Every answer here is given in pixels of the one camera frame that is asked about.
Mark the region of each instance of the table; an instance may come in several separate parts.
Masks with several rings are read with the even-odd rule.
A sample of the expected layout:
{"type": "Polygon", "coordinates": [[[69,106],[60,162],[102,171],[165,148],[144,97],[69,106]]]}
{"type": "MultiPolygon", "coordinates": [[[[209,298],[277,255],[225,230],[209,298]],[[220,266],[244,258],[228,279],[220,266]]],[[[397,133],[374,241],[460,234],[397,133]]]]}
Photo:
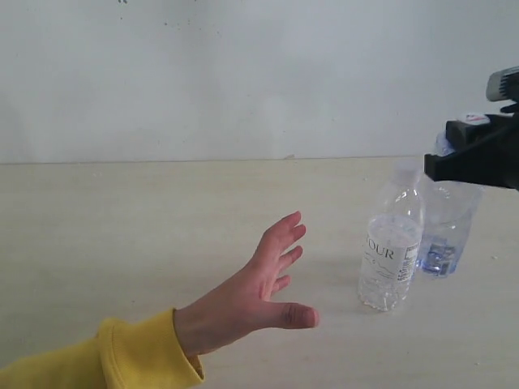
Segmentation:
{"type": "Polygon", "coordinates": [[[0,365],[183,306],[295,210],[305,254],[280,300],[315,330],[259,331],[203,361],[206,388],[510,388],[519,381],[519,194],[487,189],[457,273],[405,304],[357,299],[392,159],[0,166],[0,365]]]}

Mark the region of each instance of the water bottle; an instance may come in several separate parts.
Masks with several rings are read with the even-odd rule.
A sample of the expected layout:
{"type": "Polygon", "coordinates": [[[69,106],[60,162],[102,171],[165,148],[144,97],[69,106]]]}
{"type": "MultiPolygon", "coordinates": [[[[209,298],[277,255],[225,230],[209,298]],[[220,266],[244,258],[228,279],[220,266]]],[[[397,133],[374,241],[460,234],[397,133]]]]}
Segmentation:
{"type": "MultiPolygon", "coordinates": [[[[471,126],[490,123],[486,115],[476,113],[466,114],[459,120],[471,126]]],[[[434,153],[447,156],[452,152],[454,149],[445,138],[445,132],[438,134],[434,153]]],[[[456,271],[463,254],[483,188],[465,182],[433,182],[424,178],[422,190],[426,212],[418,262],[427,274],[447,277],[456,271]]]]}
{"type": "Polygon", "coordinates": [[[421,176],[419,160],[399,160],[368,222],[358,296],[377,310],[393,309],[409,290],[423,231],[421,176]]]}

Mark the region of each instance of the white wall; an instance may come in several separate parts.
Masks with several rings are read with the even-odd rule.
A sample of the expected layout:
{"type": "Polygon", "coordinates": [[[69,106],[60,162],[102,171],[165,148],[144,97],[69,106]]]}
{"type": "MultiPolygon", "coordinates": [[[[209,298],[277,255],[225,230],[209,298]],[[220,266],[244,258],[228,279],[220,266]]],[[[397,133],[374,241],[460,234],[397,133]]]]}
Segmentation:
{"type": "Polygon", "coordinates": [[[0,162],[386,156],[519,65],[517,0],[5,0],[0,162]]]}

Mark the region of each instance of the yellow sleeve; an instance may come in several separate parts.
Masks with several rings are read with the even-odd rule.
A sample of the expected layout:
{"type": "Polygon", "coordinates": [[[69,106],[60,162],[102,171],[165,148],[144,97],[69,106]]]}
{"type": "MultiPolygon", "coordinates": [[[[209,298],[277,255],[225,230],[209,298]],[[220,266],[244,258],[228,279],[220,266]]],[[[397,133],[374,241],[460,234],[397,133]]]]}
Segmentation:
{"type": "Polygon", "coordinates": [[[0,387],[184,389],[202,383],[202,366],[184,355],[172,315],[170,310],[135,325],[107,319],[92,340],[0,370],[0,387]]]}

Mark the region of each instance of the hand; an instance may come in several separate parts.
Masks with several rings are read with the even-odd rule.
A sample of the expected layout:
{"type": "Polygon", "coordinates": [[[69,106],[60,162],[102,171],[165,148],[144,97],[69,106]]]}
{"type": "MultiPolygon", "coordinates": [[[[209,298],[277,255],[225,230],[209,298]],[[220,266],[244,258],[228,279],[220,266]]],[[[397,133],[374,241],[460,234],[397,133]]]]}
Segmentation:
{"type": "Polygon", "coordinates": [[[242,270],[198,301],[174,311],[175,331],[187,357],[210,353],[262,328],[317,326],[319,315],[313,308],[270,301],[290,284],[290,276],[280,273],[302,255],[301,246],[284,254],[307,231],[300,221],[301,213],[295,212],[275,223],[242,270]]]}

